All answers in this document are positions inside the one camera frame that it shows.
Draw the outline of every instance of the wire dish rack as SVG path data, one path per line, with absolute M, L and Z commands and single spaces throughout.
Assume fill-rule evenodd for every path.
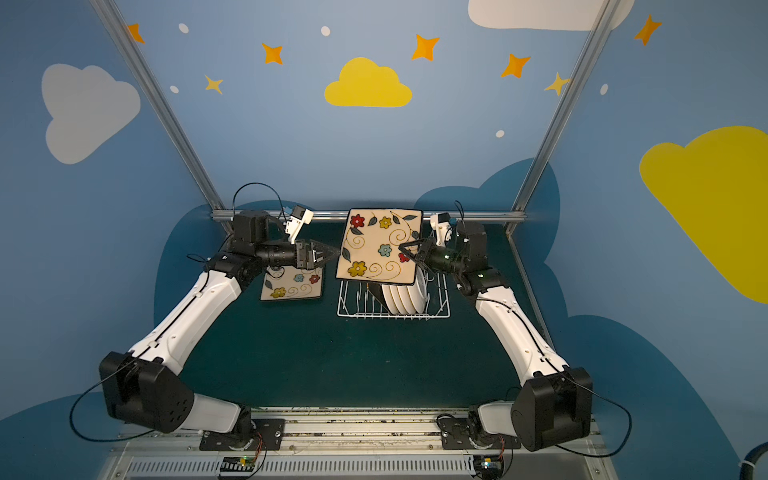
M 393 315 L 368 291 L 364 282 L 341 281 L 339 307 L 336 313 L 347 318 L 389 318 L 429 320 L 451 316 L 448 284 L 445 275 L 427 276 L 427 302 L 424 313 Z

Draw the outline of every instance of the black hose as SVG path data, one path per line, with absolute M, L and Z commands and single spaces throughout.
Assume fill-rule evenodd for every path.
M 739 475 L 739 480 L 752 480 L 752 474 L 755 472 L 755 464 L 758 460 L 760 460 L 760 456 L 762 456 L 765 452 L 768 452 L 768 442 L 765 442 L 762 445 L 758 445 L 746 454 L 744 461 L 741 463 L 741 474 Z

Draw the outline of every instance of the yellow cloud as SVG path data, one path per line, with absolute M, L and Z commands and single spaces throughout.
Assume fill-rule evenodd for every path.
M 724 127 L 686 147 L 658 144 L 640 174 L 733 288 L 768 303 L 768 134 Z
M 348 61 L 326 87 L 326 100 L 337 107 L 402 107 L 412 96 L 394 70 L 363 57 Z

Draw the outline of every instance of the orange star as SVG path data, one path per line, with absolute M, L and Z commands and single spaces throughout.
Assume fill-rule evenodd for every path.
M 523 66 L 525 66 L 525 62 L 530 59 L 531 57 L 517 58 L 510 54 L 509 65 L 507 65 L 507 69 L 504 70 L 504 73 L 502 73 L 502 77 L 506 77 L 507 75 L 514 75 L 515 77 L 520 78 L 520 75 L 523 74 Z
M 139 24 L 129 25 L 128 31 L 131 33 L 131 37 L 139 43 L 144 43 L 144 39 L 139 35 Z
M 275 47 L 272 48 L 270 46 L 267 46 L 266 43 L 261 44 L 264 47 L 264 51 L 266 52 L 266 58 L 264 59 L 264 63 L 279 63 L 283 64 L 283 61 L 280 60 L 280 50 L 283 50 L 283 47 Z
M 426 38 L 421 38 L 421 36 L 416 36 L 416 51 L 413 52 L 413 58 L 411 60 L 416 60 L 417 58 L 426 58 L 429 61 L 432 61 L 432 49 L 435 47 L 435 44 L 439 38 L 432 38 L 427 40 Z
M 648 15 L 648 20 L 645 22 L 645 26 L 642 30 L 640 30 L 640 33 L 635 35 L 636 40 L 642 40 L 643 45 L 648 45 L 648 40 L 650 39 L 650 36 L 654 34 L 657 28 L 661 26 L 661 23 L 656 23 L 654 20 Z

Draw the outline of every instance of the cream square plate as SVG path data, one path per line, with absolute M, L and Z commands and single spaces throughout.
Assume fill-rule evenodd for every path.
M 422 211 L 350 210 L 336 278 L 369 283 L 412 285 L 416 264 L 398 245 L 421 237 Z
M 314 270 L 299 270 L 294 266 L 285 266 L 277 271 L 266 269 L 264 285 L 261 288 L 261 300 L 271 302 L 318 298 L 322 293 L 322 267 Z

